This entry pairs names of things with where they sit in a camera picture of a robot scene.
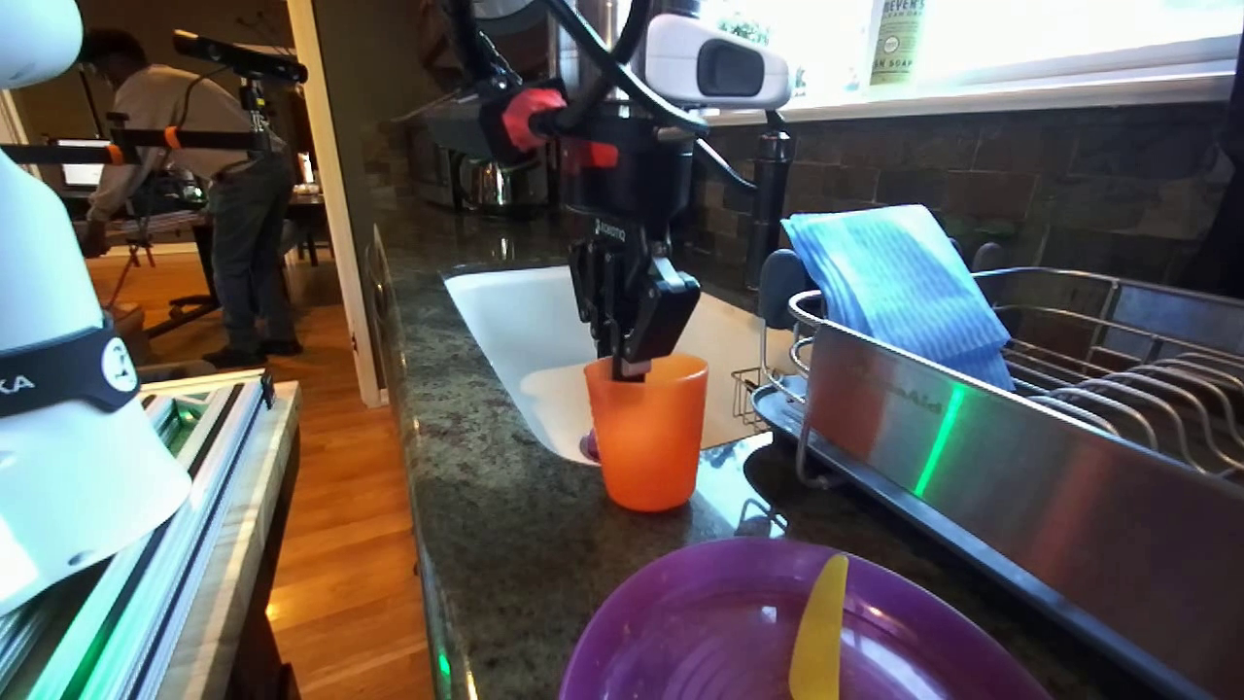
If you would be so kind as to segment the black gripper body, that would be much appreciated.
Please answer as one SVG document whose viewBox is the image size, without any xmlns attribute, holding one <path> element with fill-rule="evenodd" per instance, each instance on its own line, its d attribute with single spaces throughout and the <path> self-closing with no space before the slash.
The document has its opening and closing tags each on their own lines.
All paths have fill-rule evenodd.
<svg viewBox="0 0 1244 700">
<path fill-rule="evenodd" d="M 582 231 L 577 254 L 674 254 L 692 193 L 692 135 L 622 106 L 557 120 L 558 208 Z"/>
</svg>

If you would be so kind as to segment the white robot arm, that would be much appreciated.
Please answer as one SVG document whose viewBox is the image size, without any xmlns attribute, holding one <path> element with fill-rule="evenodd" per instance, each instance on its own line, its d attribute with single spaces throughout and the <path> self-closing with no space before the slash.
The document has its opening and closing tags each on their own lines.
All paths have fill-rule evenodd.
<svg viewBox="0 0 1244 700">
<path fill-rule="evenodd" d="M 0 157 L 0 610 L 108 561 L 189 492 L 137 400 L 63 198 Z"/>
</svg>

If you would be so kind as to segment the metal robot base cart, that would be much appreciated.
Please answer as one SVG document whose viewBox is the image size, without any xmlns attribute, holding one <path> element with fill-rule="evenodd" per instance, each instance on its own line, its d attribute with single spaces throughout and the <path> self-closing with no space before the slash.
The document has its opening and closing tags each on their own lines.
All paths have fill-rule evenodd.
<svg viewBox="0 0 1244 700">
<path fill-rule="evenodd" d="M 4 619 L 0 700 L 297 700 L 269 590 L 298 472 L 298 386 L 154 380 L 142 408 L 185 507 Z"/>
</svg>

